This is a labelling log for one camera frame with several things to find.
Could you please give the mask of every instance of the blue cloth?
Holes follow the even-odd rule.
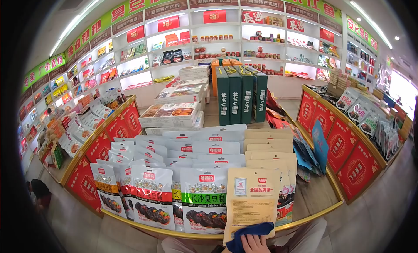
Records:
[[[232,253],[245,253],[241,235],[268,235],[274,229],[273,222],[264,222],[239,229],[235,232],[234,239],[227,242],[227,248]]]

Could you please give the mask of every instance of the tiled floor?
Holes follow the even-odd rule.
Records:
[[[279,102],[295,118],[299,101]],[[412,142],[407,141],[393,165],[382,172],[355,202],[349,206],[343,204],[325,216],[327,230],[316,252],[383,251],[403,219],[417,186],[418,171],[413,165],[412,146]],[[26,177],[29,180],[41,179],[53,193],[46,217],[69,253],[163,253],[161,240],[106,215],[103,219],[98,218],[55,183],[42,168],[34,158]],[[202,253],[210,253],[213,247],[195,246]]]

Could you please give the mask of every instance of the hand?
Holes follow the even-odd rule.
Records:
[[[245,235],[241,235],[245,253],[270,253],[265,240],[265,235],[261,235],[261,238],[258,235],[247,234],[247,238]]]

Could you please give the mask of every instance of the person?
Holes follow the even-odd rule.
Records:
[[[29,193],[33,192],[36,196],[36,209],[43,210],[48,208],[51,202],[51,193],[48,187],[39,179],[32,179],[31,182],[26,182]]]
[[[241,242],[245,253],[314,253],[326,228],[327,221],[320,217],[296,229],[277,232],[270,239],[265,235],[242,235]],[[165,253],[197,253],[192,245],[172,237],[164,239],[161,246]]]

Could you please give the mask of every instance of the brown sign label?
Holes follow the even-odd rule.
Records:
[[[79,60],[89,51],[90,51],[90,43],[87,43],[84,47],[81,48],[81,50],[76,52],[76,59]]]
[[[145,20],[149,20],[167,13],[187,10],[187,0],[174,0],[145,9]]]
[[[74,54],[71,59],[65,60],[65,70],[68,70],[76,63],[76,55]]]
[[[110,37],[112,37],[111,27],[107,28],[99,36],[94,38],[94,40],[90,41],[91,48],[94,48],[97,45],[101,44],[102,42],[109,40]]]
[[[280,12],[285,11],[284,2],[280,0],[240,0],[241,6],[257,7]]]
[[[333,29],[334,31],[337,31],[339,33],[342,33],[342,26],[330,19],[328,19],[327,17],[325,17],[324,15],[319,15],[319,24],[326,26],[328,28]]]
[[[289,2],[286,2],[286,12],[293,14],[293,15],[304,17],[314,22],[318,22],[318,14],[316,12],[307,10],[301,6],[294,5]]]
[[[64,65],[64,66],[61,66],[61,67],[59,67],[58,69],[56,69],[55,71],[51,72],[51,73],[49,74],[49,77],[50,77],[51,79],[53,79],[53,78],[57,77],[59,74],[66,72],[66,70],[67,70],[67,69],[65,68],[65,65]]]
[[[122,30],[129,28],[131,26],[134,26],[138,23],[141,23],[144,21],[144,13],[143,11],[140,11],[132,16],[129,16],[128,18],[125,18],[121,20],[120,22],[115,23],[112,25],[112,34],[115,35]]]
[[[22,106],[32,96],[32,88],[28,88],[20,97],[20,105]]]
[[[32,92],[36,92],[39,88],[41,88],[47,82],[49,82],[49,75],[48,74],[46,74],[44,77],[40,78],[37,82],[35,82],[32,85]]]
[[[209,6],[238,6],[238,0],[189,0],[190,8]]]

